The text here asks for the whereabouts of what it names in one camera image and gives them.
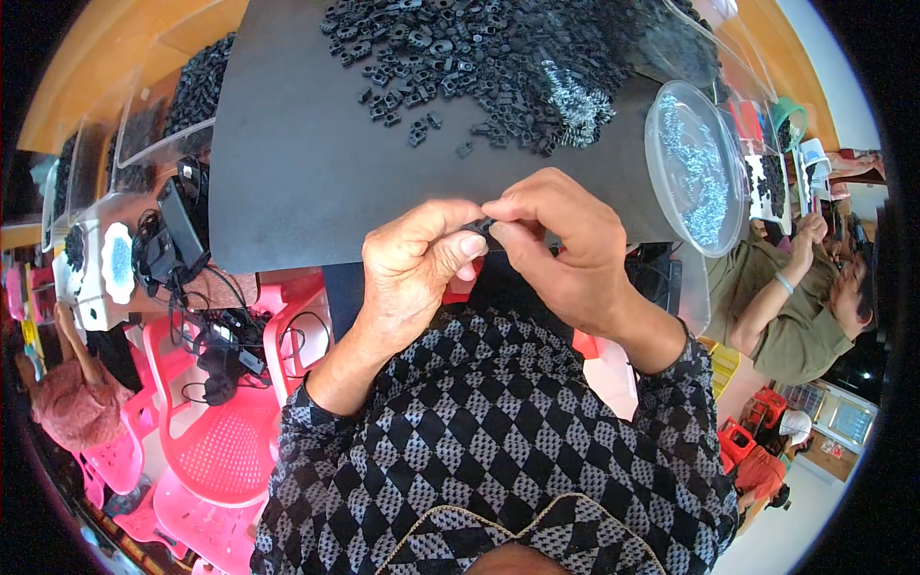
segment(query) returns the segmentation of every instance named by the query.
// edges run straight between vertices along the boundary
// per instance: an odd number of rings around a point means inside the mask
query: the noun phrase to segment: hand
[[[471,201],[426,201],[364,239],[364,305],[355,321],[377,351],[393,355],[425,330],[454,277],[473,280],[486,239],[460,228],[485,214]]]
[[[608,205],[550,167],[482,210],[499,220],[489,231],[549,309],[576,329],[616,340],[622,312],[638,293],[624,268],[626,230]],[[543,226],[565,245],[558,258],[546,248]]]
[[[814,238],[814,243],[820,244],[824,237],[827,236],[827,222],[824,221],[824,216],[819,213],[806,213],[799,220],[799,233],[801,234],[803,230],[809,230]]]
[[[799,231],[796,233],[796,236],[792,238],[792,241],[789,242],[789,264],[791,268],[789,273],[793,276],[804,276],[806,272],[811,268],[811,263],[814,261],[814,250],[812,246],[814,244],[821,242],[821,237],[815,239],[814,227],[800,227]]]
[[[79,341],[80,335],[74,323],[74,310],[63,302],[54,304],[54,323],[60,327],[61,332],[70,341]]]

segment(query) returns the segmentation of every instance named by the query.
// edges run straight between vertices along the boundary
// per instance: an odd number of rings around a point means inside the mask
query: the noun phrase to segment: clear plastic bin
[[[677,315],[699,337],[709,327],[712,309],[709,306],[709,276],[706,272],[706,258],[690,242],[683,242],[671,255],[683,265],[681,280],[681,303]]]
[[[722,79],[733,93],[728,101],[715,103],[720,109],[731,114],[740,132],[759,132],[761,134],[758,140],[741,139],[742,153],[744,155],[776,155],[782,160],[776,137],[776,129],[779,126],[771,116],[771,109],[779,98],[770,75],[766,71],[764,60],[741,19],[734,18],[726,22],[726,25],[716,30],[713,35],[681,12],[671,0],[664,0],[664,4],[687,26],[715,42],[719,48]],[[757,114],[752,120],[747,120],[740,113],[742,104],[753,104]],[[790,192],[786,162],[780,161],[779,164],[783,171],[783,185],[787,198],[787,211],[785,217],[782,218],[785,221],[788,219]]]
[[[122,117],[118,167],[160,167],[183,155],[200,155],[211,145],[214,119],[163,137],[169,104],[182,66],[201,49],[239,28],[248,0],[218,0],[161,34],[137,74],[130,102]],[[130,122],[150,114],[155,121]]]
[[[60,244],[80,214],[98,198],[109,193],[115,169],[109,170],[109,147],[121,127],[121,115],[131,94],[135,73],[127,74],[109,87],[102,98],[80,120],[66,184],[63,212],[54,217],[57,167],[48,174],[42,210],[43,251]]]

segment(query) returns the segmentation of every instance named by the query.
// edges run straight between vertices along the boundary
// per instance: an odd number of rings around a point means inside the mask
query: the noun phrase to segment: window
[[[821,404],[824,402],[824,390],[815,384],[784,386],[779,395],[786,399],[786,403],[793,409],[809,414],[812,421],[818,419]]]
[[[871,411],[841,397],[830,428],[854,443],[862,445],[872,426],[872,419]]]

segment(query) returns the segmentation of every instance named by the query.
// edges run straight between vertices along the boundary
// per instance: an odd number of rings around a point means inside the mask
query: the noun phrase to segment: green shirt
[[[754,233],[722,258],[707,259],[712,320],[704,335],[730,347],[735,322],[788,262],[788,253]],[[834,263],[815,247],[811,269],[753,349],[757,372],[782,384],[804,384],[821,377],[853,347],[824,306],[838,274]]]

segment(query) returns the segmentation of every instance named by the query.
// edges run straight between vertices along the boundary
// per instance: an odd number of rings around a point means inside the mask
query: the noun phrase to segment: forearm
[[[321,408],[341,416],[358,412],[377,373],[393,356],[359,316],[305,383]]]
[[[57,318],[54,319],[54,330],[57,331],[58,341],[61,343],[61,363],[67,363],[75,357],[74,346],[71,345],[70,339],[64,333],[63,327]]]
[[[642,297],[635,289],[627,291],[628,305],[616,325],[605,336],[618,343],[633,367],[645,374],[656,374],[670,367],[684,351],[687,338],[680,320]]]
[[[753,505],[753,503],[756,501],[754,497],[753,489],[740,496],[738,498],[738,512],[743,512],[745,509]]]
[[[90,384],[99,385],[102,383],[102,374],[99,372],[98,367],[96,366],[96,361],[93,359],[93,356],[89,354],[89,351],[83,346],[83,342],[79,339],[77,341],[71,341],[71,345],[74,348],[74,354],[76,359],[80,361],[80,369],[83,370],[83,376]]]
[[[807,271],[801,266],[789,264],[780,273],[794,289],[805,277]],[[731,346],[744,355],[750,356],[767,324],[779,316],[789,296],[786,286],[776,278],[764,286],[744,309],[732,328]]]

